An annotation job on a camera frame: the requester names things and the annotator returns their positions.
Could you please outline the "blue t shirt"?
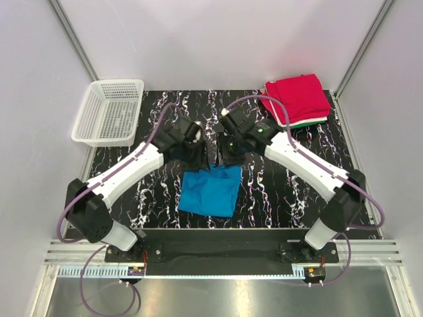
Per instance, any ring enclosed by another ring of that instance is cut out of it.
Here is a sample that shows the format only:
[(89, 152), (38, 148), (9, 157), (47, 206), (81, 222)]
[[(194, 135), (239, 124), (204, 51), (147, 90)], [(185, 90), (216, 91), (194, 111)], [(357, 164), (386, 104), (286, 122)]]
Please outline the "blue t shirt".
[(242, 168), (210, 166), (185, 172), (178, 209), (204, 217), (231, 218), (235, 212)]

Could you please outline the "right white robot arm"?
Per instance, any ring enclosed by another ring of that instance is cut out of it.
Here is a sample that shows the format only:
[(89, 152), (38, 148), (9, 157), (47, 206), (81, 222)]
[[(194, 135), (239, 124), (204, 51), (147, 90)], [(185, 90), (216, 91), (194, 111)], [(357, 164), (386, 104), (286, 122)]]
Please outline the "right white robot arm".
[(238, 159), (246, 153), (256, 153), (292, 171), (327, 202), (300, 245), (304, 260), (318, 260), (327, 243), (344, 232), (364, 206), (364, 174), (359, 170), (347, 172), (323, 160), (270, 120), (254, 122), (226, 115), (219, 122), (226, 137), (226, 144), (220, 146), (224, 162), (227, 157)]

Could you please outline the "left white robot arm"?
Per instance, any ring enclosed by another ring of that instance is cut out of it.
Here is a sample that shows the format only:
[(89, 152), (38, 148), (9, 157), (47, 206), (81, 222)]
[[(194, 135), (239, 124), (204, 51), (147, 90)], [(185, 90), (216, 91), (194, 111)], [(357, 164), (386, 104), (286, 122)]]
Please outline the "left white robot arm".
[(64, 214), (90, 243), (102, 242), (130, 262), (143, 257), (145, 234), (114, 220), (109, 210), (146, 175), (172, 161), (188, 171), (209, 169), (204, 128), (180, 117), (167, 127), (156, 126), (147, 141), (106, 172), (87, 180), (74, 179), (67, 188)]

